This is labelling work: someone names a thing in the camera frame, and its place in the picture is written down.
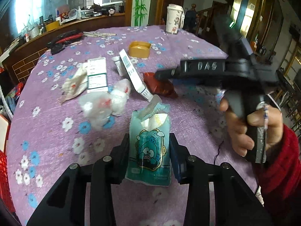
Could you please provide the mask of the red knit sleeve forearm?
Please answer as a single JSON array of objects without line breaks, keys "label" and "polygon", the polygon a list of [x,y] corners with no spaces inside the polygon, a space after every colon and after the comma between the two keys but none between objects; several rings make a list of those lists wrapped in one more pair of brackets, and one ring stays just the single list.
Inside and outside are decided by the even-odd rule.
[{"label": "red knit sleeve forearm", "polygon": [[300,158],[296,134],[283,125],[283,136],[271,157],[255,168],[264,200],[300,196]]}]

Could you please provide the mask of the person's right hand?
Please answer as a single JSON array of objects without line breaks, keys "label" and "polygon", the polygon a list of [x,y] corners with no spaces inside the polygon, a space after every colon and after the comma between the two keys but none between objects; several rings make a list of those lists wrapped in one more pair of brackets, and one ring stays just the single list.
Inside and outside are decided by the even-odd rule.
[{"label": "person's right hand", "polygon": [[[219,108],[225,113],[228,126],[228,133],[232,141],[233,150],[240,156],[245,157],[247,152],[255,146],[255,139],[247,135],[250,127],[263,127],[264,113],[259,109],[247,116],[247,121],[241,120],[232,111],[225,97],[220,101]],[[283,136],[283,117],[282,113],[272,106],[268,106],[268,122],[266,137],[266,156],[270,157],[278,148]]]}]

